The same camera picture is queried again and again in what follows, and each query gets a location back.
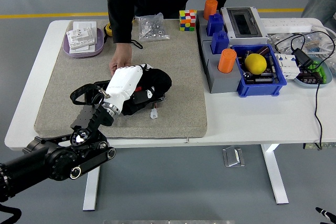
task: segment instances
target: table leg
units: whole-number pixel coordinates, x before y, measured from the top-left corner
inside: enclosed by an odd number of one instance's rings
[[[94,211],[96,208],[100,166],[88,173],[86,182],[83,211]]]
[[[282,182],[281,174],[275,159],[274,150],[279,144],[262,144],[261,149],[264,154],[265,163],[271,180],[275,201],[277,204],[287,204],[288,198]]]

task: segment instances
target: power strip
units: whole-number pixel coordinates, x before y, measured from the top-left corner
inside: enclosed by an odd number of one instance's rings
[[[268,34],[308,33],[312,27],[304,18],[262,18],[261,21]]]
[[[309,143],[309,144],[303,144],[303,148],[304,149],[317,149],[317,146],[314,143]],[[336,148],[336,143],[335,142],[331,142],[331,143],[323,142],[322,149],[326,149],[326,148]]]

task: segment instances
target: purple tray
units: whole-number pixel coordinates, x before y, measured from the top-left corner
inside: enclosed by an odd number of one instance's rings
[[[82,52],[79,54],[70,54],[70,46],[69,46],[69,41],[68,41],[68,36],[65,34],[64,40],[63,40],[63,50],[64,52],[73,58],[83,58],[83,57],[92,57],[97,54],[99,54],[104,47],[104,32],[97,28],[97,43],[96,43],[96,50],[94,52]]]

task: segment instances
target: gray organizer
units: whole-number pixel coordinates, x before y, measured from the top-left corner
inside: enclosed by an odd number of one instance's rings
[[[206,33],[208,21],[203,18],[204,11],[197,11],[196,31],[198,47],[200,49],[201,61],[209,85],[210,93],[236,92],[241,74],[237,63],[230,73],[222,73],[218,70],[220,54],[213,54],[211,51],[212,36]]]

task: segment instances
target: orange cylinder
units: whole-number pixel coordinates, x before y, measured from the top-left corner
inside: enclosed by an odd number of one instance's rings
[[[217,0],[206,0],[204,6],[203,18],[209,20],[209,15],[214,15],[217,10]]]
[[[222,51],[219,60],[218,70],[222,73],[230,73],[236,62],[237,53],[235,50],[226,48]]]

